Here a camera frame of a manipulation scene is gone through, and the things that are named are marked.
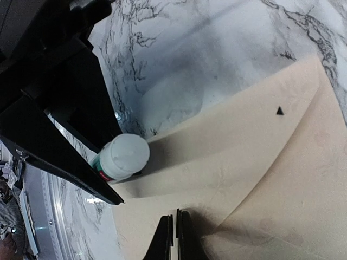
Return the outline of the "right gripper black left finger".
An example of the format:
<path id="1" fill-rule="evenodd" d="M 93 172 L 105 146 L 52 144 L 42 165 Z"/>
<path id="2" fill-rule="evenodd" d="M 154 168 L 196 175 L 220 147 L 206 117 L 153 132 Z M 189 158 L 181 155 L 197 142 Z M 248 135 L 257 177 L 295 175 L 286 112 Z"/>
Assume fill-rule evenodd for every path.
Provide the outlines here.
<path id="1" fill-rule="evenodd" d="M 143 260 L 170 260 L 173 235 L 173 216 L 162 216 Z"/>

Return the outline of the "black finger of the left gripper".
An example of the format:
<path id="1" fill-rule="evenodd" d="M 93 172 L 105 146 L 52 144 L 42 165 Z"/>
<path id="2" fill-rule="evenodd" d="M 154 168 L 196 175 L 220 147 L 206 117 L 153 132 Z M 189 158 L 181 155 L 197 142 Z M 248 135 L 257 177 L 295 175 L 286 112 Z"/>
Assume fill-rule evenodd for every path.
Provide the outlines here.
<path id="1" fill-rule="evenodd" d="M 1 141 L 18 160 L 65 179 L 109 204 L 123 203 L 28 97 L 1 105 Z"/>

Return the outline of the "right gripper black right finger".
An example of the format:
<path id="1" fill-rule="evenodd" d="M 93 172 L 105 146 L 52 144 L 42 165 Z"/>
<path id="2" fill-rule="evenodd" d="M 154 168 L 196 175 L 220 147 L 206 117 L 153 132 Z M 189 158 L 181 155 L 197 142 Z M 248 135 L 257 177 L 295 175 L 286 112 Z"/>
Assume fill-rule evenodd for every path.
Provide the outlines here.
<path id="1" fill-rule="evenodd" d="M 188 211 L 176 211 L 176 238 L 179 260 L 209 260 Z"/>

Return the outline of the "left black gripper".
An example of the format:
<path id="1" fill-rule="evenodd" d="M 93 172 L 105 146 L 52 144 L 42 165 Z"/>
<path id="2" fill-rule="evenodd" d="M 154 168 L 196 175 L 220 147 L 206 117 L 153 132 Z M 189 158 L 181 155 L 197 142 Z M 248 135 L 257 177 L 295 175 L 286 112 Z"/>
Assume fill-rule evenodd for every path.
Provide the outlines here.
<path id="1" fill-rule="evenodd" d="M 1 110 L 51 72 L 45 107 L 90 150 L 122 133 L 98 58 L 74 43 L 109 16 L 111 1 L 1 1 Z"/>

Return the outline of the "small green white sticker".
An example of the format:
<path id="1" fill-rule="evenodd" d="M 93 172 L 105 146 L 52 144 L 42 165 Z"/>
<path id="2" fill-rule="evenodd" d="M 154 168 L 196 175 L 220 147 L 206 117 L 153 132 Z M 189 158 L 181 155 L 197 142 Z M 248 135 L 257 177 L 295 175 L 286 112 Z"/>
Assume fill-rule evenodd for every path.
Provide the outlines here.
<path id="1" fill-rule="evenodd" d="M 105 181 L 121 181 L 140 172 L 149 157 L 150 148 L 145 139 L 121 134 L 107 143 L 89 164 Z"/>

